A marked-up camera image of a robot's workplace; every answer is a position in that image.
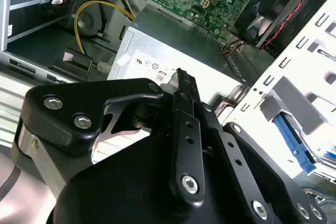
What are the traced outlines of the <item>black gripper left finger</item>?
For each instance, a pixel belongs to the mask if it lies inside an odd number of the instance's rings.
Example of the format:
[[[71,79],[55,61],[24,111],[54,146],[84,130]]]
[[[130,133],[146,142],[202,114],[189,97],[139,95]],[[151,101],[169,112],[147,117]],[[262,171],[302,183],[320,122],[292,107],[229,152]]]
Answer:
[[[55,196],[90,166],[93,147],[145,128],[171,145],[168,178],[173,197],[200,205],[205,197],[195,78],[177,69],[168,84],[147,78],[39,86],[22,108],[22,151]]]

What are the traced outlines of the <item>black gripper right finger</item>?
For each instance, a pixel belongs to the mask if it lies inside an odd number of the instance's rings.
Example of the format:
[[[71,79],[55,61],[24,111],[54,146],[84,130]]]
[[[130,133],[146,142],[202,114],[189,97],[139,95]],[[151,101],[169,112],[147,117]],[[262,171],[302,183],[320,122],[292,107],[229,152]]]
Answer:
[[[218,168],[224,169],[215,185],[226,186],[223,203],[230,223],[327,223],[321,208],[241,127],[221,126],[206,103],[195,107]]]

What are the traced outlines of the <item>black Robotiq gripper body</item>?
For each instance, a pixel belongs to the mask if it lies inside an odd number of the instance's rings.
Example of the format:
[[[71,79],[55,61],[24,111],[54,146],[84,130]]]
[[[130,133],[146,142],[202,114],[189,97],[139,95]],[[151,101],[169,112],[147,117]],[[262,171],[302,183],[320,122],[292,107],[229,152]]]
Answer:
[[[251,223],[228,172],[203,154],[205,200],[187,209],[169,188],[172,144],[165,133],[140,140],[73,177],[52,223]]]

